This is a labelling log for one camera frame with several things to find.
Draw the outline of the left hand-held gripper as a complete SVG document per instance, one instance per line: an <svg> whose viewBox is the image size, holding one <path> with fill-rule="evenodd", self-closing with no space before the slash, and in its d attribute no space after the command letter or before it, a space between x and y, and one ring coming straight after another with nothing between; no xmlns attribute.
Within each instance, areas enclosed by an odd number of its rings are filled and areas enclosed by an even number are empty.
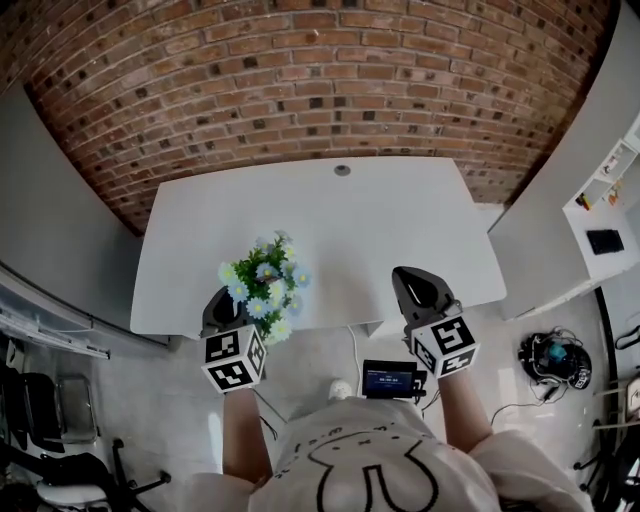
<svg viewBox="0 0 640 512"><path fill-rule="evenodd" d="M258 329L249 323L246 304L228 301L226 288L220 288L203 310L202 334L233 329L203 339L201 369L219 393L252 388L262 380L267 351Z"/></svg>

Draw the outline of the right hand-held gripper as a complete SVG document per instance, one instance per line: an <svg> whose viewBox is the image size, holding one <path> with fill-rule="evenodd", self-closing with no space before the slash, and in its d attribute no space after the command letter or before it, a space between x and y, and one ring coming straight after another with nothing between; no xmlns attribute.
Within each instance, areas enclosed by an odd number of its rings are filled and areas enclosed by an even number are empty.
<svg viewBox="0 0 640 512"><path fill-rule="evenodd" d="M392 271L392 285L406 321L408 348L436 379L470 367L479 351L463 316L459 301L437 314L419 319L423 309L441 309L453 300L446 282L425 270L398 266Z"/></svg>

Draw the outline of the blue flowers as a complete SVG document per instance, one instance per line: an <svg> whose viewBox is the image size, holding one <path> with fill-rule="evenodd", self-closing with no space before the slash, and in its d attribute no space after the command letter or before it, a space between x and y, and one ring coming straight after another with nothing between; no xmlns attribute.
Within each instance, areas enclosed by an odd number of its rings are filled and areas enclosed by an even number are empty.
<svg viewBox="0 0 640 512"><path fill-rule="evenodd" d="M310 286L311 272L298 261L288 233L277 230L272 240L257 239L245 258L222 262L218 278L267 346L289 339L303 310L301 292Z"/></svg>

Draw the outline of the person's right forearm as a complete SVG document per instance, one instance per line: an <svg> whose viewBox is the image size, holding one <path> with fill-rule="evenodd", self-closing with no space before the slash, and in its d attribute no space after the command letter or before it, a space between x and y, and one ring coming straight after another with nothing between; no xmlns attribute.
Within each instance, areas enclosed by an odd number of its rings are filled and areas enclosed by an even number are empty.
<svg viewBox="0 0 640 512"><path fill-rule="evenodd" d="M470 453L493 435L489 418L471 374L461 370L438 380L447 443Z"/></svg>

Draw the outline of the person's left forearm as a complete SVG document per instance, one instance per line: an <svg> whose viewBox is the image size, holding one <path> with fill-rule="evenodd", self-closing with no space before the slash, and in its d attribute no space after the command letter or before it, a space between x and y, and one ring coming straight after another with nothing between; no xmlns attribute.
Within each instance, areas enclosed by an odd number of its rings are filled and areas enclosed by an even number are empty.
<svg viewBox="0 0 640 512"><path fill-rule="evenodd" d="M223 403L223 473L253 484L272 475L256 395L250 388L227 393Z"/></svg>

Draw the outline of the white desk cabinet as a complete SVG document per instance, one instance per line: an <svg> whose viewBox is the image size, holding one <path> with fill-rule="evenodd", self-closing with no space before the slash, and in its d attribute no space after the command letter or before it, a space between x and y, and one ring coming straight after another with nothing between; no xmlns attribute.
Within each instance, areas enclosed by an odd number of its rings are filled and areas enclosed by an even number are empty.
<svg viewBox="0 0 640 512"><path fill-rule="evenodd" d="M351 174L337 176L337 165ZM298 329L398 321L398 266L441 277L465 307L499 301L506 286L488 229L448 158L308 160L166 182L144 236L131 329L198 338L219 265L277 230L311 272Z"/></svg>

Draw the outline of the black device with screen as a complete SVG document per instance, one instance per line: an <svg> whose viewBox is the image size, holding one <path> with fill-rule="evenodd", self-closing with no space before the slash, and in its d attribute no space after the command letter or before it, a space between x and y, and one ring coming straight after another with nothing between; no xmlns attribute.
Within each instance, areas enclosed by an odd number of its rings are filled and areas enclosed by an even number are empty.
<svg viewBox="0 0 640 512"><path fill-rule="evenodd" d="M361 393L367 399L420 400L427 372L416 362L368 360L362 363Z"/></svg>

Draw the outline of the person's white printed shirt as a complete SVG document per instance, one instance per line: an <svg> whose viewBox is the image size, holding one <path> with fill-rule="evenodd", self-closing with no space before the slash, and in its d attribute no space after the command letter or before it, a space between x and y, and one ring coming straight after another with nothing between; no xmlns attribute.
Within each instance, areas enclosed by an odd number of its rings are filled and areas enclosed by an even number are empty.
<svg viewBox="0 0 640 512"><path fill-rule="evenodd" d="M593 512L588 496L517 431L469 453L407 402L349 398L290 425L261 485L192 477L182 512Z"/></svg>

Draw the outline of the black rectangular pad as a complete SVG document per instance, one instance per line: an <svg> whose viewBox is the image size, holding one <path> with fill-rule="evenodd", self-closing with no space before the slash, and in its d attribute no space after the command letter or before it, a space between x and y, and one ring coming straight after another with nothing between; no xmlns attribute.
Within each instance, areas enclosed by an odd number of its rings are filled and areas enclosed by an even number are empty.
<svg viewBox="0 0 640 512"><path fill-rule="evenodd" d="M618 230L588 230L586 236L595 255L618 253L624 250L624 244Z"/></svg>

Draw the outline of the black office chair with headrest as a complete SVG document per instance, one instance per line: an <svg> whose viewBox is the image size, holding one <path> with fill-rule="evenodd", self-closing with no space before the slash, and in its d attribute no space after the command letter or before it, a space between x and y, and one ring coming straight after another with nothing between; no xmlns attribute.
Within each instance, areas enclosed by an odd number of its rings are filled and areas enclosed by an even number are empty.
<svg viewBox="0 0 640 512"><path fill-rule="evenodd" d="M169 484L172 476L160 470L158 479L134 487L133 481L128 480L124 471L120 451L125 447L122 439L115 438L112 442L112 460L115 473L112 474L106 465L91 453L54 458L41 458L29 455L17 448L0 442L0 459L35 473L42 477L42 482L54 488L93 486L102 491L112 512L153 512L146 507L137 496L162 485Z"/></svg>

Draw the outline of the black swivel chair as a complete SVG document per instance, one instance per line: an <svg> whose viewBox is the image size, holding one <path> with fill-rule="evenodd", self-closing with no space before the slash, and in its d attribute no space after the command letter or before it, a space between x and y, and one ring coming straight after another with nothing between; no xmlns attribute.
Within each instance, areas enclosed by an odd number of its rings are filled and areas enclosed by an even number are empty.
<svg viewBox="0 0 640 512"><path fill-rule="evenodd" d="M596 420L598 451L572 469L584 471L593 466L588 480L579 485L591 499L594 512L640 512L640 424L617 432L603 428Z"/></svg>

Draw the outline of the black chair with chrome frame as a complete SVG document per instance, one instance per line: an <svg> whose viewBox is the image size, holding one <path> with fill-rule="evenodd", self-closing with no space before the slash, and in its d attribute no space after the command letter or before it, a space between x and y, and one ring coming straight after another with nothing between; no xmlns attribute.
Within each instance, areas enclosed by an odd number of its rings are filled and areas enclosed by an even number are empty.
<svg viewBox="0 0 640 512"><path fill-rule="evenodd" d="M20 373L0 363L0 397L9 432L28 444L63 454L71 445L90 445L100 436L90 380L82 374L56 378Z"/></svg>

